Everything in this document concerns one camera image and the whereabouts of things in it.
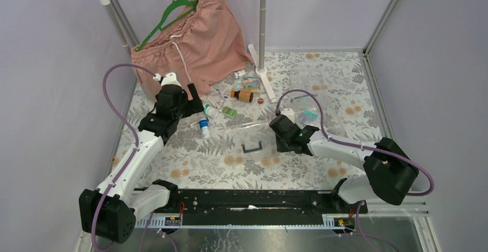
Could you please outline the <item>blue white medicine bottle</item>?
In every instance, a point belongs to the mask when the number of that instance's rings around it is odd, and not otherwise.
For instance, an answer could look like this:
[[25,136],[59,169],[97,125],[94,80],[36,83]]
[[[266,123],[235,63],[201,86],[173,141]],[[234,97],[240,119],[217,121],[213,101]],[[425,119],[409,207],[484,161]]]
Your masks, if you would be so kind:
[[210,130],[209,130],[209,119],[208,118],[203,118],[203,119],[199,120],[198,125],[200,127],[200,131],[201,131],[202,137],[204,139],[210,138],[211,137],[211,133],[210,133]]

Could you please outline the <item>green small medicine box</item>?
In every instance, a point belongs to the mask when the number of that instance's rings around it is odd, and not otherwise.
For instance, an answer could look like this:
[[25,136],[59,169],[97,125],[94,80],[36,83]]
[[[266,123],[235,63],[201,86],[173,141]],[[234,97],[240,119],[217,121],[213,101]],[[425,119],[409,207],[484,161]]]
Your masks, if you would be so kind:
[[237,115],[237,111],[229,107],[224,107],[222,113],[228,117],[235,117]]

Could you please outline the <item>clear plastic kit box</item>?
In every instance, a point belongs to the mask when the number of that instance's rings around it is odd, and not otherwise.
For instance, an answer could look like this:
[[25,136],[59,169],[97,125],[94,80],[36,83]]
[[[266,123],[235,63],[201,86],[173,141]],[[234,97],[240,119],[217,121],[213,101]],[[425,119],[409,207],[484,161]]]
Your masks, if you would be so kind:
[[[324,118],[323,122],[321,122],[321,114],[320,114],[318,104],[309,95],[300,93],[299,95],[292,97],[291,106],[295,111],[296,123],[300,127],[304,127],[306,125],[312,125],[318,128],[320,128],[321,127],[320,124],[322,124],[328,134],[332,134],[340,137],[347,137],[347,133],[343,126],[343,123],[339,119],[337,111],[334,105],[332,104],[331,100],[329,99],[327,102],[319,102],[319,104],[323,112],[323,118]],[[304,119],[302,116],[303,110],[310,110],[316,113],[318,115],[318,118],[314,121]]]

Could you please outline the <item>clear box lid black handle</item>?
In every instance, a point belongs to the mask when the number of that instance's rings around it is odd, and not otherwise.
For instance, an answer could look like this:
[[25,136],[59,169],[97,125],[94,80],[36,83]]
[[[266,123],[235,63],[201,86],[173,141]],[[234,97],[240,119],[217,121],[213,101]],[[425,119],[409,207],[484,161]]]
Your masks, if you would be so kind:
[[229,127],[222,136],[222,146],[225,159],[235,164],[260,163],[277,154],[276,135],[266,120]]

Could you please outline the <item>brown medicine bottle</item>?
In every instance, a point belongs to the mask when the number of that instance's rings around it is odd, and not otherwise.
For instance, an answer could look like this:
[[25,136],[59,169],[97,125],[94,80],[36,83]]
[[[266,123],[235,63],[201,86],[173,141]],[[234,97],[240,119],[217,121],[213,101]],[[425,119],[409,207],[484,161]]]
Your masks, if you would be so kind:
[[230,96],[242,102],[252,102],[254,98],[254,93],[247,90],[240,90],[240,91],[233,90],[231,91]]

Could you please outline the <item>clear zip bag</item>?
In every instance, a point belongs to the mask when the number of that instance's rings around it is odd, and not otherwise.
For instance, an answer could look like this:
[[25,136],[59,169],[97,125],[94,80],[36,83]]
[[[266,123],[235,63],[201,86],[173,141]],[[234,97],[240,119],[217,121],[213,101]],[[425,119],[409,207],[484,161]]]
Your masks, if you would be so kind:
[[329,95],[325,86],[324,72],[318,68],[296,67],[289,74],[290,89],[302,89],[327,102]]

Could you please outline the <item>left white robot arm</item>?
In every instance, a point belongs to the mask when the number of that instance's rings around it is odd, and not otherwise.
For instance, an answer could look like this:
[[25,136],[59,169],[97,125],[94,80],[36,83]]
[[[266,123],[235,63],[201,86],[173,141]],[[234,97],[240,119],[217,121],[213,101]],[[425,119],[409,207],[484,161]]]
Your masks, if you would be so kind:
[[124,243],[136,222],[150,212],[158,208],[172,212],[178,207],[179,198],[168,185],[151,185],[135,198],[132,193],[146,167],[176,132],[180,120],[202,112],[204,107],[192,83],[186,90],[178,84],[164,84],[155,98],[155,109],[139,123],[132,152],[94,190],[81,193],[84,232]]

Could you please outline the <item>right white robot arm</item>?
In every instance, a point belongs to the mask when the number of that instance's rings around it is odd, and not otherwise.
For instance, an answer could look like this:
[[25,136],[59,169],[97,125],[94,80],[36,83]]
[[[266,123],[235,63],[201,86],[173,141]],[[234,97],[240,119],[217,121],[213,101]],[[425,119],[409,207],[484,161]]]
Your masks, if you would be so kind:
[[389,138],[372,143],[373,150],[369,150],[368,144],[334,135],[325,137],[315,126],[300,128],[283,114],[275,117],[269,126],[276,135],[279,152],[332,158],[365,172],[334,187],[330,205],[339,213],[346,212],[356,202],[372,198],[401,205],[419,174],[418,168],[397,158],[404,156],[404,152]]

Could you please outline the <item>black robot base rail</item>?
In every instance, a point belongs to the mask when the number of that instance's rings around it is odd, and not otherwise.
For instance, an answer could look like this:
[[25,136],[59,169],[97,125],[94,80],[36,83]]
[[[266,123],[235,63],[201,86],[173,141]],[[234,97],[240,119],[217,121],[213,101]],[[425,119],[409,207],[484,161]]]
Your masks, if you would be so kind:
[[324,216],[348,219],[356,210],[368,212],[330,191],[181,189],[154,212],[185,226],[322,226]]

